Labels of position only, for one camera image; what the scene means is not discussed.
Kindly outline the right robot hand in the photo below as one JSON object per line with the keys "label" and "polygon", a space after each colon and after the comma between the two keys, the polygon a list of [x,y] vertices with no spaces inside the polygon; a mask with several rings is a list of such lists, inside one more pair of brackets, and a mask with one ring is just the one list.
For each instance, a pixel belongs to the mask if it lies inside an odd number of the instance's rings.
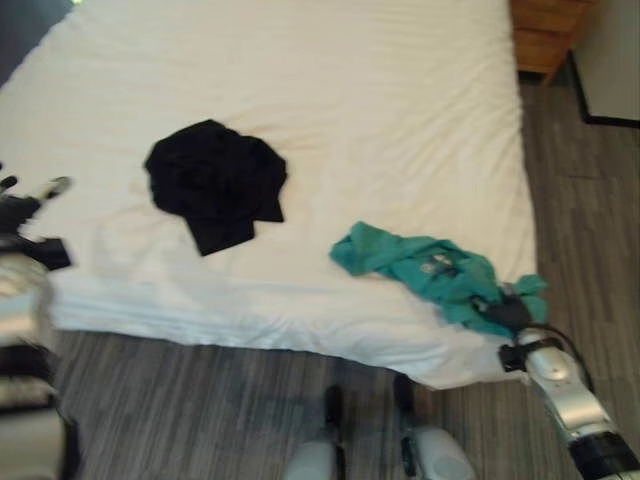
{"label": "right robot hand", "polygon": [[498,293],[499,300],[494,303],[480,296],[471,299],[474,310],[485,321],[503,327],[511,334],[517,334],[533,323],[529,309],[511,283],[501,284]]}

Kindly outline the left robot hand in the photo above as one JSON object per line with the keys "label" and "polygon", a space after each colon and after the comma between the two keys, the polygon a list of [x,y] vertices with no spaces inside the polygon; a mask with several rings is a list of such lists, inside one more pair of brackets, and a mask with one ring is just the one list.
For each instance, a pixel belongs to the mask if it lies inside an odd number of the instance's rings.
{"label": "left robot hand", "polygon": [[15,175],[1,178],[1,234],[18,235],[21,227],[49,201],[69,190],[73,181],[68,176],[53,178],[32,193],[11,195],[8,191],[18,184]]}

